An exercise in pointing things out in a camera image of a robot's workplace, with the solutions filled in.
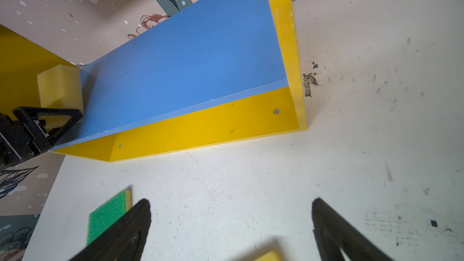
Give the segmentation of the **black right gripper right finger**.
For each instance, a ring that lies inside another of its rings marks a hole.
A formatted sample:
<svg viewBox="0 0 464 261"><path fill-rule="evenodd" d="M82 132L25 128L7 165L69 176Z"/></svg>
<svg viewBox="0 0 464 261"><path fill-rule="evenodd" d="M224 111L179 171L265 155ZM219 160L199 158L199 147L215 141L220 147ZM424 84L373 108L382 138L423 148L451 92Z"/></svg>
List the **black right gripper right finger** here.
<svg viewBox="0 0 464 261"><path fill-rule="evenodd" d="M355 227L321 198L312 203L314 236L323 261L390 261L391 258L371 243Z"/></svg>

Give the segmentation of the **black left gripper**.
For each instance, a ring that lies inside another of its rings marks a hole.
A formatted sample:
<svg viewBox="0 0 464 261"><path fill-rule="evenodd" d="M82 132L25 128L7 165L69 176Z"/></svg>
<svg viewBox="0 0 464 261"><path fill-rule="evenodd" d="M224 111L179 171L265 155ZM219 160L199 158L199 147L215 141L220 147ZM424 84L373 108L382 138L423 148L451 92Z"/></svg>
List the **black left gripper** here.
<svg viewBox="0 0 464 261"><path fill-rule="evenodd" d="M83 117L79 109L18 107L1 114L1 170L52 149Z"/></svg>

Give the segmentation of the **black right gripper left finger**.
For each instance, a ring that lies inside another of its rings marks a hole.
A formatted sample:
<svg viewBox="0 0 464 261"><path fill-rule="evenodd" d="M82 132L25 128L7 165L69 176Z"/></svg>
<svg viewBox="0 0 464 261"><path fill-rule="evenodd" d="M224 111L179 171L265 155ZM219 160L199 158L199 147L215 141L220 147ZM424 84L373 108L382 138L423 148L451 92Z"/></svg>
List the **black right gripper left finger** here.
<svg viewBox="0 0 464 261"><path fill-rule="evenodd" d="M151 226L147 199L136 203L72 261L139 261Z"/></svg>

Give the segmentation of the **yellow sponge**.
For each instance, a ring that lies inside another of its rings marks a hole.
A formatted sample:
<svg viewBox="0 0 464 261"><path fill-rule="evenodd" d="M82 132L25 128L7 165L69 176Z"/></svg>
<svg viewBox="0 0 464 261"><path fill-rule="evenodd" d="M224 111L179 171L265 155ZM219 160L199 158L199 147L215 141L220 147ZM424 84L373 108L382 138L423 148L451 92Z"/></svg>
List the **yellow sponge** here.
<svg viewBox="0 0 464 261"><path fill-rule="evenodd" d="M78 109L84 115L81 69L56 65L37 75L41 108Z"/></svg>
<svg viewBox="0 0 464 261"><path fill-rule="evenodd" d="M270 250L267 253L255 258L254 261L282 261L282 259L276 250Z"/></svg>

